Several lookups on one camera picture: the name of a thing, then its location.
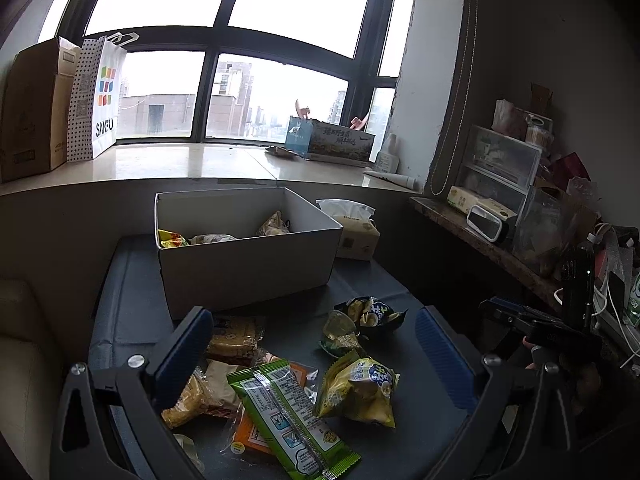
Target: gray tablecloth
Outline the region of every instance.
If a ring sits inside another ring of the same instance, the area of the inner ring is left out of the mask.
[[[262,346],[281,357],[318,368],[322,375],[332,363],[318,349],[326,314],[335,304],[355,296],[375,296],[397,311],[409,312],[404,325],[391,338],[366,347],[373,358],[401,375],[392,397],[397,429],[343,418],[328,420],[337,434],[362,456],[348,477],[350,480],[423,478],[466,413],[452,405],[415,339],[415,314],[422,305],[404,286],[375,262],[337,259],[327,286],[238,308],[232,313],[266,316]],[[172,329],[153,237],[123,238],[100,296],[89,366],[107,368],[125,363],[132,354],[148,356],[153,344]],[[122,410],[114,408],[113,413],[138,475],[145,480],[153,479]],[[267,460],[256,464],[220,454],[224,426],[223,419],[203,415],[174,430],[195,441],[198,456],[206,467],[205,478],[288,478],[277,463]]]

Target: window sill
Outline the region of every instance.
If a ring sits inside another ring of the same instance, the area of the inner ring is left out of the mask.
[[[223,184],[243,180],[256,184],[315,182],[412,193],[390,182],[362,174],[362,168],[287,160],[263,148],[212,144],[123,144],[111,146],[95,160],[71,162],[41,175],[0,184],[0,196],[68,184],[148,178],[210,178]]]

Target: shopping bag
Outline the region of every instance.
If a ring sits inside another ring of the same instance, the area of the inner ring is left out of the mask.
[[[117,32],[82,42],[69,103],[67,162],[91,160],[116,142],[120,78],[127,55],[122,46],[138,38],[135,33],[126,36],[131,38],[122,41]]]

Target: qr code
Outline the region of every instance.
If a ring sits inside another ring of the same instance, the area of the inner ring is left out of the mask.
[[[92,89],[91,82],[92,82],[92,78],[89,77],[89,74],[81,74],[80,82],[78,83],[79,91],[88,92],[89,90],[91,90]]]
[[[76,102],[76,118],[84,119],[89,116],[89,99],[78,99]]]

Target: metal bolt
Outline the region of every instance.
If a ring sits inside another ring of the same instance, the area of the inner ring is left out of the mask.
[[[502,359],[500,359],[496,354],[487,354],[484,356],[484,364],[487,366],[500,366],[502,364]]]
[[[130,368],[140,368],[144,363],[145,358],[140,354],[132,355],[127,361]]]
[[[556,363],[545,363],[545,370],[550,374],[557,374],[560,367]]]
[[[73,375],[80,375],[84,373],[85,370],[86,366],[84,366],[84,363],[76,363],[71,367],[71,373]]]

